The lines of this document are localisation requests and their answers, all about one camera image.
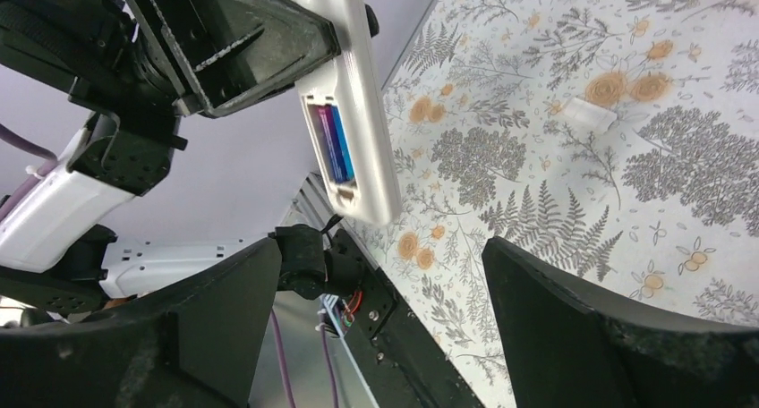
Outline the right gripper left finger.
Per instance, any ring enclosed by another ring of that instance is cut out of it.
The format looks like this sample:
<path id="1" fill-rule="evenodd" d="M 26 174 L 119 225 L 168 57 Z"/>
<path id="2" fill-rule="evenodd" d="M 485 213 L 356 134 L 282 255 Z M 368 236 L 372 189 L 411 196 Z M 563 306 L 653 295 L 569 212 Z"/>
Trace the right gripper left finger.
<path id="1" fill-rule="evenodd" d="M 244 407 L 277 291 L 264 238 L 80 322 L 1 333 L 4 407 Z"/>

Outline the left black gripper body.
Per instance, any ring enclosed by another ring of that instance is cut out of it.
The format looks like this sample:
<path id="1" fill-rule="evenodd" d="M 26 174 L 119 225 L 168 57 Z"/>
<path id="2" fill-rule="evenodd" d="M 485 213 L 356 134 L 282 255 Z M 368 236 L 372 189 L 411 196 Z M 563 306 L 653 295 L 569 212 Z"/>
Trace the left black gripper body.
<path id="1" fill-rule="evenodd" d="M 143 54 L 151 61 L 153 77 L 160 77 L 160 88 L 171 98 L 175 111 L 181 116 L 202 112 L 199 97 L 179 66 L 164 36 L 166 21 L 156 0 L 125 0 L 139 24 Z"/>

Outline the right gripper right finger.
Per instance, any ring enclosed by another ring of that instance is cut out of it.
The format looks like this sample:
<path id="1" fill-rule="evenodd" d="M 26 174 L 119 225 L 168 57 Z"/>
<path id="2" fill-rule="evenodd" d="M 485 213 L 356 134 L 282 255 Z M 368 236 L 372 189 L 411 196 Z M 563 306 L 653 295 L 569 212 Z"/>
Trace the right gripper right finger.
<path id="1" fill-rule="evenodd" d="M 482 264 L 518 406 L 757 406 L 756 328 L 629 299 L 500 237 Z"/>

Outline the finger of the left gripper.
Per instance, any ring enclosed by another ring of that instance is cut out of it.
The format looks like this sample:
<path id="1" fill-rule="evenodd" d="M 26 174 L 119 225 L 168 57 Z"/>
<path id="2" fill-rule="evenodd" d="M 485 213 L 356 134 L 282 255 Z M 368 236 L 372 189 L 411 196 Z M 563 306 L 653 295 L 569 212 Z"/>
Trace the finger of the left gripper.
<path id="1" fill-rule="evenodd" d="M 376 13 L 374 12 L 374 10 L 369 4 L 365 4 L 364 7 L 365 7 L 366 16 L 367 16 L 370 36 L 374 38 L 380 32 L 379 20 L 377 18 Z"/>
<path id="2" fill-rule="evenodd" d="M 209 118 L 279 95 L 341 53 L 332 22 L 289 0 L 172 1 L 172 52 Z"/>

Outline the white remote control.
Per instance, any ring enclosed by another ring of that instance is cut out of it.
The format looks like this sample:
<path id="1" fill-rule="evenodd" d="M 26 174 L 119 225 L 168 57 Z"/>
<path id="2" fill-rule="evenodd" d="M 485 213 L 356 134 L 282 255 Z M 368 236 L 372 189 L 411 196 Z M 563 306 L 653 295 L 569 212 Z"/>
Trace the white remote control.
<path id="1" fill-rule="evenodd" d="M 370 225 L 401 212 L 388 121 L 376 76 L 364 0 L 290 0 L 331 21 L 341 53 L 295 83 L 333 210 Z M 336 183 L 317 106 L 337 106 L 354 179 Z"/>

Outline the purple blue battery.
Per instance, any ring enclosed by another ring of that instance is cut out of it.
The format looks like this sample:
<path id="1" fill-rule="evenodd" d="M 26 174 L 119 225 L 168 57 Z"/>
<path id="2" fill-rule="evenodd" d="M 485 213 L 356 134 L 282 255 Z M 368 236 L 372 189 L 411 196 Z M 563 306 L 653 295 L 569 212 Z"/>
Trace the purple blue battery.
<path id="1" fill-rule="evenodd" d="M 347 183 L 354 179 L 354 167 L 350 157 L 348 149 L 347 138 L 345 136 L 345 129 L 342 123 L 342 118 L 337 106 L 330 106 L 331 120 L 334 127 L 334 142 L 339 147 L 339 156 L 337 157 L 337 166 L 339 168 L 339 175 L 336 176 L 336 180 L 339 183 Z"/>
<path id="2" fill-rule="evenodd" d="M 332 165 L 332 174 L 336 183 L 348 181 L 347 166 L 343 157 L 342 148 L 337 136 L 337 126 L 334 121 L 331 106 L 317 106 L 322 128 L 328 148 L 328 157 Z"/>

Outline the white battery cover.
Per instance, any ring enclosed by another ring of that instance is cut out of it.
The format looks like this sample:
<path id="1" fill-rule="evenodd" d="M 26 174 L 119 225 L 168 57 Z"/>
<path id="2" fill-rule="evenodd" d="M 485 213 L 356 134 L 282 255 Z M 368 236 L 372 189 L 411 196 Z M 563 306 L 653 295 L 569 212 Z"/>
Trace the white battery cover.
<path id="1" fill-rule="evenodd" d="M 559 114 L 571 127 L 594 134 L 605 133 L 618 120 L 615 112 L 580 98 L 570 98 Z"/>

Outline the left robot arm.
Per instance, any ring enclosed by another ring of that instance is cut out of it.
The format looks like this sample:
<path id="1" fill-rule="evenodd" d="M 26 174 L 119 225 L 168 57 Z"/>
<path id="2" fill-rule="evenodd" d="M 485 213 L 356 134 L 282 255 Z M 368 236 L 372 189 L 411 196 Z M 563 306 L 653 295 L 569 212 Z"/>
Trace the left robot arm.
<path id="1" fill-rule="evenodd" d="M 146 195 L 186 148 L 189 115 L 221 118 L 343 61 L 380 30 L 364 0 L 1 0 L 1 63 L 89 111 L 61 153 L 1 201 L 1 293 L 63 317 L 110 300 L 101 224 Z"/>

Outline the floral table mat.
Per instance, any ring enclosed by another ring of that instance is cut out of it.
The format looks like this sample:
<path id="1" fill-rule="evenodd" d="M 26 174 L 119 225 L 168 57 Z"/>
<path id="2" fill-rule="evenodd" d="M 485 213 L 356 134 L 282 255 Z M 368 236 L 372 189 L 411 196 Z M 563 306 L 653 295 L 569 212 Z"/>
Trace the floral table mat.
<path id="1" fill-rule="evenodd" d="M 618 120 L 560 116 L 570 98 Z M 354 230 L 487 407 L 498 235 L 676 312 L 758 323 L 758 0 L 438 0 L 385 94 L 403 194 Z"/>

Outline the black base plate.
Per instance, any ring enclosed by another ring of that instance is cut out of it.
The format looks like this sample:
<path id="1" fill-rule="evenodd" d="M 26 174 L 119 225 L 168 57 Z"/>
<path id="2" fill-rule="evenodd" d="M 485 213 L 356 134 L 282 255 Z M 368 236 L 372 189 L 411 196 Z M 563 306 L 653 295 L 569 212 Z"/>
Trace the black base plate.
<path id="1" fill-rule="evenodd" d="M 479 407 L 481 401 L 381 268 L 344 229 L 325 251 L 336 324 L 378 407 Z"/>

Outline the aluminium frame rails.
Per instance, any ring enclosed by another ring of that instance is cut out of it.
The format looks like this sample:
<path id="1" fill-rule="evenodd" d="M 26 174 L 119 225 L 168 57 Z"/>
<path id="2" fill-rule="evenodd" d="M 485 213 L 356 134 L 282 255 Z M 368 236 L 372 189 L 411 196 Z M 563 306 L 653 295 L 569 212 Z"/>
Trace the aluminium frame rails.
<path id="1" fill-rule="evenodd" d="M 328 201 L 323 179 L 312 172 L 306 176 L 299 191 L 291 199 L 281 224 L 306 224 L 322 229 L 333 215 L 334 210 Z"/>

